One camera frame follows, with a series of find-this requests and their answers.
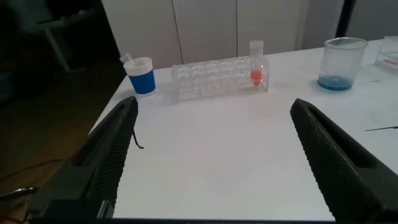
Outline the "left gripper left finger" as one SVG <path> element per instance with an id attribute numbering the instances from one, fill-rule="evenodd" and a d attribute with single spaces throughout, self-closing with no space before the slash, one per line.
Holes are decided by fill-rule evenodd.
<path id="1" fill-rule="evenodd" d="M 138 103 L 121 100 L 28 203 L 28 220 L 112 218 Z"/>

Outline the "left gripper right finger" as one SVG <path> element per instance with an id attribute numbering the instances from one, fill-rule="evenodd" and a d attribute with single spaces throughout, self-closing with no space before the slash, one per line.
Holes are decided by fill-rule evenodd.
<path id="1" fill-rule="evenodd" d="M 297 98 L 290 115 L 336 221 L 397 221 L 395 172 L 311 103 Z"/>

